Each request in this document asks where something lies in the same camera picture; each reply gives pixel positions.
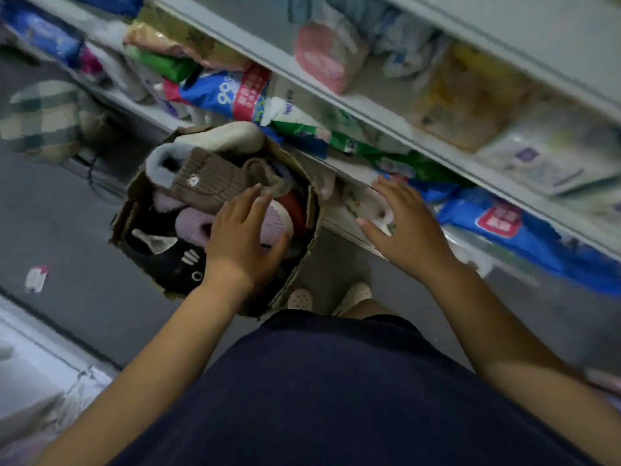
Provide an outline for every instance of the plaid bag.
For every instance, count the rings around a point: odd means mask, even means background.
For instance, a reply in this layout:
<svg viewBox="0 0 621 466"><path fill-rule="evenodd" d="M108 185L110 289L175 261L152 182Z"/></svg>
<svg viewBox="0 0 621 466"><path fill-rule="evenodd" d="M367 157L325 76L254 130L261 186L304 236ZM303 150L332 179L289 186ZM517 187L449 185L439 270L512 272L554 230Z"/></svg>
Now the plaid bag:
<svg viewBox="0 0 621 466"><path fill-rule="evenodd" d="M61 163L87 145L110 143L120 134L91 97L73 83L49 80L11 97L0 136L16 153Z"/></svg>

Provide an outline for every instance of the foot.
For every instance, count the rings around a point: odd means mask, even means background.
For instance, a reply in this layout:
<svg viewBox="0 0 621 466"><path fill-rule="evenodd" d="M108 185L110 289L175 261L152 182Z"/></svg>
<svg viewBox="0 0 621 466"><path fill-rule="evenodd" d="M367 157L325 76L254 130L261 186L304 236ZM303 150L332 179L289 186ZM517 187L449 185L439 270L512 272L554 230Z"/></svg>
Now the foot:
<svg viewBox="0 0 621 466"><path fill-rule="evenodd" d="M308 289L296 289L287 300L287 309L312 312L312 294Z"/></svg>
<svg viewBox="0 0 621 466"><path fill-rule="evenodd" d="M341 303L337 306L332 315L343 317L347 312L351 311L355 305L372 297L373 294L367 284L362 282L354 283L353 286L349 288L343 298L343 301L341 301Z"/></svg>

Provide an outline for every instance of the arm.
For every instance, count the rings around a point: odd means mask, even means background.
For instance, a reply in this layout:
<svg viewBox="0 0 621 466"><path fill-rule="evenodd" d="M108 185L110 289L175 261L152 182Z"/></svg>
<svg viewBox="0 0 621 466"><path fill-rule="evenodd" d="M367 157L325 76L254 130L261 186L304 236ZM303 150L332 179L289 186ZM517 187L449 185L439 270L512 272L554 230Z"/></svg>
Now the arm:
<svg viewBox="0 0 621 466"><path fill-rule="evenodd" d="M397 227L388 237L359 220L363 232L388 260L427 287L477 374L599 462L620 465L619 413L454 257L413 188L384 178L374 187L392 207Z"/></svg>
<svg viewBox="0 0 621 466"><path fill-rule="evenodd" d="M271 201L250 188L226 203L213 227L203 283L155 338L60 437L38 466L103 466L178 399L203 372L215 346L252 290L278 268L283 235L266 255L259 243Z"/></svg>

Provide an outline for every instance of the navy t-shirt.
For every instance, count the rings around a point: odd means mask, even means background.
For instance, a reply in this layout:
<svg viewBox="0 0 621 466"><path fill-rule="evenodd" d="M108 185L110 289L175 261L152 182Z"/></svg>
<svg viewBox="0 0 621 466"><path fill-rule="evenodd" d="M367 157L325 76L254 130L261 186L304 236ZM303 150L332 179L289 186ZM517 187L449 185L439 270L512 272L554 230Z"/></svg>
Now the navy t-shirt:
<svg viewBox="0 0 621 466"><path fill-rule="evenodd" d="M595 464L391 317L276 313L110 465Z"/></svg>

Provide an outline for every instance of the left arm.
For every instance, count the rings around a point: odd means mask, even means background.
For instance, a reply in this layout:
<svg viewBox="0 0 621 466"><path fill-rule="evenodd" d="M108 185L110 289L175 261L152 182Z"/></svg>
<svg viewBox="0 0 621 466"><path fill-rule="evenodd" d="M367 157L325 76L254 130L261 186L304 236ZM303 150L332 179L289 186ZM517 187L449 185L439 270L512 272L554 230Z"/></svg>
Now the left arm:
<svg viewBox="0 0 621 466"><path fill-rule="evenodd" d="M203 283L37 466L103 466L147 429L205 369L235 313L276 271L288 235L266 255L259 243L271 201L253 187L226 203L213 226Z"/></svg>

